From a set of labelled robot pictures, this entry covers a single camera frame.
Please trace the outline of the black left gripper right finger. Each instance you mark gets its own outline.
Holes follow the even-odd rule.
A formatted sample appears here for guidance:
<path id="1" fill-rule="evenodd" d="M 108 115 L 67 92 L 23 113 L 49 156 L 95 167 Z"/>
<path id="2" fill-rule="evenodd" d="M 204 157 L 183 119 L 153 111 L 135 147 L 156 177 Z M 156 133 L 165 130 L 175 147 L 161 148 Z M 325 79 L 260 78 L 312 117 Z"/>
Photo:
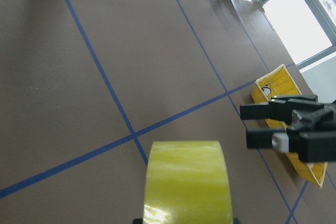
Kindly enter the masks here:
<path id="1" fill-rule="evenodd" d="M 234 218 L 234 219 L 233 219 L 233 224 L 240 224 L 239 219 L 238 219 L 238 218 Z"/>

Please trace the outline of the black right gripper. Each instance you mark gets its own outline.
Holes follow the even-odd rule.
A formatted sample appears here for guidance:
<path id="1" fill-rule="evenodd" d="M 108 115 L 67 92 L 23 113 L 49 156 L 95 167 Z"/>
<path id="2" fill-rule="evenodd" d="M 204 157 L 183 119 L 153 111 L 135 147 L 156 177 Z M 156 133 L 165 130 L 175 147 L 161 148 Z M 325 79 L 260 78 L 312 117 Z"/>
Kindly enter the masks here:
<path id="1" fill-rule="evenodd" d="M 335 162 L 335 102 L 320 103 L 315 94 L 275 95 L 268 102 L 242 104 L 240 118 L 289 125 L 286 131 L 247 129 L 248 149 L 290 151 L 304 163 Z"/>

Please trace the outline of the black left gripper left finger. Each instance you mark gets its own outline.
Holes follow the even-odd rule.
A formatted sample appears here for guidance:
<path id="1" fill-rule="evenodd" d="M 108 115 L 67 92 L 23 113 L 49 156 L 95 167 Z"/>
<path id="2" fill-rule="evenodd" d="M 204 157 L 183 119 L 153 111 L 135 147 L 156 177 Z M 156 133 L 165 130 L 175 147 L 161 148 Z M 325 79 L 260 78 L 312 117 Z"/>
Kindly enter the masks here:
<path id="1" fill-rule="evenodd" d="M 143 219 L 142 218 L 133 219 L 132 224 L 143 224 Z"/>

